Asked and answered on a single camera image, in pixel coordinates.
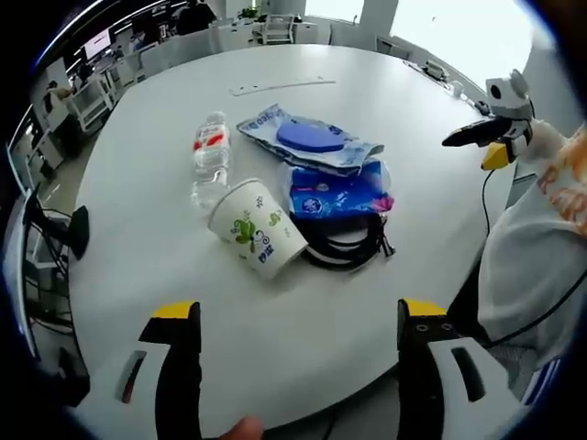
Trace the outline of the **person's left hand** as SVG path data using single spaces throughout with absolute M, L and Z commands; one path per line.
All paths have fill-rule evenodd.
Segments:
M 261 440 L 264 434 L 262 421 L 253 416 L 239 420 L 228 432 L 218 437 L 219 440 Z

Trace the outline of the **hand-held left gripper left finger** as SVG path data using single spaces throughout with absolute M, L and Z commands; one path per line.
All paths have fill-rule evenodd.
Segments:
M 82 342 L 90 390 L 72 414 L 93 438 L 201 438 L 199 302 L 141 312 Z

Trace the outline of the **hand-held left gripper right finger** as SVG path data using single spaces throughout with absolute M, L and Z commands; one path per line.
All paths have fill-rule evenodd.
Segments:
M 399 439 L 500 439 L 523 410 L 505 368 L 432 302 L 398 301 Z

